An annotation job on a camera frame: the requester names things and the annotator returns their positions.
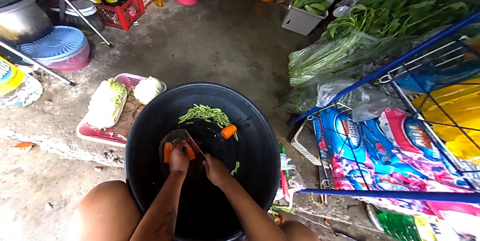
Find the pink basket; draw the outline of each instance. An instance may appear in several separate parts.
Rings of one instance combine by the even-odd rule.
[[[130,73],[121,73],[115,77],[115,81],[124,84],[127,88],[135,88],[135,86],[145,77]],[[162,92],[167,89],[167,85],[162,82]],[[77,126],[77,136],[83,140],[90,140],[102,144],[125,147],[127,138],[113,132],[110,127],[96,128],[91,127],[85,118],[83,118]]]

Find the leg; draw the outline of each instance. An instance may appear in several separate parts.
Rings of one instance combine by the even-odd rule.
[[[80,202],[70,224],[68,240],[128,241],[141,218],[125,182],[104,182]]]
[[[319,241],[318,236],[302,222],[287,220],[280,228],[291,241]]]

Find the hand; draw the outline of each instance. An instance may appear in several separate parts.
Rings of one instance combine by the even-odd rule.
[[[205,155],[203,164],[207,170],[207,177],[213,183],[213,185],[221,188],[225,183],[228,183],[232,179],[232,175],[225,165],[217,158],[212,157],[209,153]]]
[[[177,141],[170,153],[170,173],[179,172],[187,174],[188,165],[190,160],[187,155],[188,144],[182,141]]]

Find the tattoo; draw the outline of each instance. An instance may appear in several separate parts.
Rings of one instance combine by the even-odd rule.
[[[168,240],[173,240],[176,222],[177,212],[175,209],[173,209],[165,215],[165,220],[162,222],[162,224],[155,231],[153,231],[155,234],[155,239],[157,240],[160,238],[160,230],[162,230],[162,228],[165,226],[165,237],[168,238]]]

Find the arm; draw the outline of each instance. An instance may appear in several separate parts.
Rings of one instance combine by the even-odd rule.
[[[263,210],[233,178],[225,165],[206,154],[205,168],[208,179],[219,187],[230,201],[243,231],[249,241],[287,241],[287,236],[273,219]]]
[[[180,190],[187,174],[189,159],[177,144],[170,154],[170,175],[135,229],[130,241],[170,241],[175,233]]]

